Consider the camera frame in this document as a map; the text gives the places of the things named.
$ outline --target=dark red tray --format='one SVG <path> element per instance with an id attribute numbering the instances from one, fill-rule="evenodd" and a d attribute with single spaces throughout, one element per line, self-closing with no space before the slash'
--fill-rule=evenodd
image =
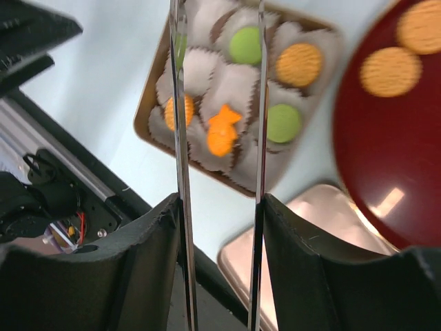
<path id="1" fill-rule="evenodd" d="M 343 77 L 334 112 L 334 150 L 343 183 L 360 211 L 397 248 L 441 245 L 441 52 L 421 56 L 423 71 L 406 95 L 368 94 L 363 61 L 398 46 L 399 1 L 371 29 Z"/>

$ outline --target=metal tray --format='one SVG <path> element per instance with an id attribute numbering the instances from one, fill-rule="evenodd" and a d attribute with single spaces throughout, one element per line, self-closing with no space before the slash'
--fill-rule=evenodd
<path id="1" fill-rule="evenodd" d="M 353 245 L 384 255 L 394 252 L 375 229 L 359 217 L 359 211 L 352 201 L 331 185 L 316 185 L 289 202 L 287 207 L 319 228 Z M 218 254 L 220 271 L 245 306 L 249 303 L 252 248 L 253 229 L 249 229 L 223 247 Z M 276 309 L 265 249 L 262 255 L 261 282 L 260 326 L 262 331 L 276 331 Z"/>

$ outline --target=food tray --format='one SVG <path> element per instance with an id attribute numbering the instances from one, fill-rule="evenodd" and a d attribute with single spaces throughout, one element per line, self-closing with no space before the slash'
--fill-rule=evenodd
<path id="1" fill-rule="evenodd" d="M 256 0 L 245 0 L 241 1 L 242 4 L 250 7 L 257 8 L 258 2 Z M 267 4 L 265 6 L 265 9 L 270 12 L 277 12 L 281 15 L 280 22 L 286 22 L 286 21 L 294 21 L 296 23 L 299 23 L 305 31 L 309 30 L 319 30 L 319 29 L 328 29 L 329 31 L 333 32 L 337 38 L 336 41 L 338 43 L 341 43 L 341 45 L 336 46 L 337 49 L 339 49 L 339 54 L 337 56 L 338 59 L 340 59 L 341 50 L 343 46 L 342 42 L 342 33 L 337 29 L 336 26 L 334 26 L 331 23 L 324 22 L 320 19 L 310 17 L 306 14 L 303 14 L 301 12 L 297 12 L 295 10 L 290 10 L 288 8 L 282 8 L 280 6 L 275 6 L 272 4 Z M 141 100 L 138 106 L 138 110 L 134 119 L 134 129 L 136 134 L 144 141 L 148 142 L 149 144 L 157 147 L 159 150 L 162 150 L 163 152 L 174 156 L 175 151 L 172 149 L 169 149 L 157 141 L 155 141 L 149 130 L 148 130 L 148 121 L 150 117 L 150 112 L 152 109 L 158 105 L 158 101 L 156 99 L 156 82 L 158 81 L 159 77 L 164 72 L 165 62 L 167 61 L 167 56 L 170 48 L 170 34 L 169 34 L 169 24 L 168 21 L 165 24 L 164 31 L 161 37 L 161 40 L 159 42 L 158 48 L 156 50 L 156 54 L 152 63 L 152 67 L 150 68 L 150 73 L 147 78 L 147 81 L 145 83 L 144 91 L 141 96 Z M 332 72 L 334 73 L 336 66 L 338 64 L 338 61 L 336 61 L 333 64 Z M 329 80 L 326 81 L 323 86 L 324 88 L 320 90 L 317 94 L 315 94 L 315 97 L 313 100 L 311 100 L 311 103 L 309 105 L 309 111 L 307 113 L 307 116 L 303 119 L 303 126 L 302 126 L 302 132 L 304 132 L 305 128 L 308 126 L 308 123 L 310 119 L 313 117 L 315 109 L 317 108 L 318 102 L 320 101 L 320 98 L 322 96 L 323 90 L 326 88 L 326 86 L 329 84 Z M 299 141 L 299 138 L 301 137 L 300 133 L 293 144 L 293 147 L 290 150 L 290 153 L 293 153 L 296 144 Z M 248 196 L 248 197 L 254 197 L 256 194 L 255 192 L 252 192 L 250 190 L 247 190 L 238 184 L 234 183 L 231 179 L 229 179 L 227 176 L 222 174 L 221 172 L 212 172 L 209 170 L 206 170 L 204 167 L 202 167 L 199 163 L 189 160 L 189 164 L 196 168 L 197 170 L 203 172 L 204 174 L 210 176 L 211 178 L 220 181 L 221 183 L 224 183 L 225 185 L 239 191 L 240 193 Z M 286 168 L 282 165 L 280 167 L 280 175 L 283 174 L 283 170 Z"/>

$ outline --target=screw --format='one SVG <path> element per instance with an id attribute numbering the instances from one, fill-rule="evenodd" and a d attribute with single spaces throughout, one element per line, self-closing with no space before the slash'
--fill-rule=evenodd
<path id="1" fill-rule="evenodd" d="M 104 229 L 99 229 L 97 234 L 98 234 L 98 238 L 104 238 L 107 236 L 107 231 Z"/>

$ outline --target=cable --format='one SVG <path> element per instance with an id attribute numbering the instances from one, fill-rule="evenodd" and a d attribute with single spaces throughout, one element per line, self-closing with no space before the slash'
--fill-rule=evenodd
<path id="1" fill-rule="evenodd" d="M 78 215 L 78 217 L 80 218 L 80 239 L 79 239 L 79 244 L 81 245 L 84 241 L 84 236 L 85 236 L 85 214 L 84 212 L 77 212 L 76 213 Z"/>

